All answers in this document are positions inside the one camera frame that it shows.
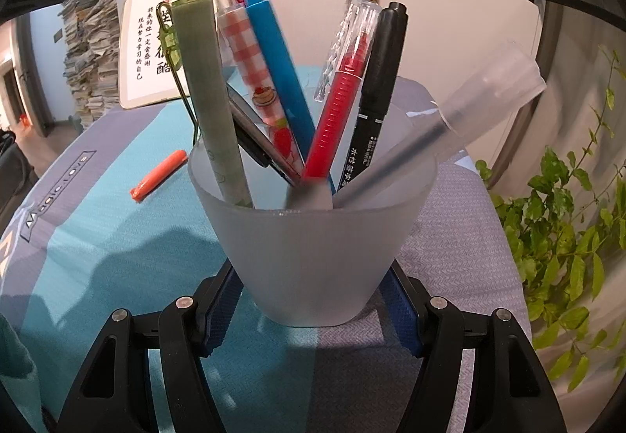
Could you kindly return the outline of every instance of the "checkered pen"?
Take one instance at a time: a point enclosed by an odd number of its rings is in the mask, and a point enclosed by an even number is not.
[[[299,172],[304,164],[289,129],[287,117],[274,88],[257,37],[252,30],[245,6],[236,0],[215,0],[217,26],[226,38],[243,83],[250,89],[252,102],[263,122],[270,126],[274,146]]]

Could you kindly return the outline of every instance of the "red pen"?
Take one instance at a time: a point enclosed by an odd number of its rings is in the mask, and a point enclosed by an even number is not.
[[[378,4],[364,2],[350,34],[320,116],[302,178],[324,178],[331,171],[339,141],[361,85],[370,43],[381,12]]]

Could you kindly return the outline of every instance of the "metal bolt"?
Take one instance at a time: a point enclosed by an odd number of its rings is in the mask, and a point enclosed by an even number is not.
[[[128,311],[126,311],[126,310],[115,310],[112,313],[111,318],[113,319],[114,322],[121,322],[127,316],[128,316]]]
[[[508,322],[513,317],[511,311],[505,310],[505,308],[500,308],[496,311],[496,316],[503,322]]]
[[[189,308],[189,306],[191,306],[193,304],[193,297],[180,297],[179,299],[176,299],[176,307],[184,310],[186,308]]]
[[[433,297],[431,299],[431,306],[433,308],[437,308],[438,310],[442,310],[448,306],[448,301],[446,301],[443,297]]]

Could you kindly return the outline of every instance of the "table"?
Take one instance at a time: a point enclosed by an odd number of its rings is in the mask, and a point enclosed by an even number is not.
[[[318,68],[300,68],[299,76],[311,98]],[[231,83],[244,92],[239,79]],[[433,109],[426,89],[402,78],[392,101],[416,124]],[[320,105],[311,106],[318,115]],[[31,352],[43,404],[56,417],[112,311],[161,310],[225,258],[186,168],[142,204],[130,198],[165,156],[190,150],[191,135],[180,101],[112,110],[50,167],[1,239],[9,260],[0,313]],[[440,165],[398,261],[432,295],[478,313],[506,307],[530,333],[505,236],[464,151]],[[158,353],[149,357],[157,420],[172,431]],[[229,433],[251,425],[257,433],[394,432],[419,365],[400,346],[378,291],[347,324],[293,329],[267,319],[244,290],[224,344],[203,360]],[[472,367],[466,351],[452,432],[464,425]]]

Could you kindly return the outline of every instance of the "frosted plastic cup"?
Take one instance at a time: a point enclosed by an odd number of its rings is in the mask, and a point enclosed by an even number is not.
[[[374,160],[411,128],[406,114],[390,106]],[[351,129],[345,133],[336,158],[339,170],[352,136]],[[293,327],[339,325],[364,308],[408,237],[437,175],[436,161],[428,159],[350,208],[287,211],[282,209],[285,181],[243,151],[242,159],[255,209],[222,201],[201,140],[191,152],[189,175],[224,252],[257,306],[273,321]]]

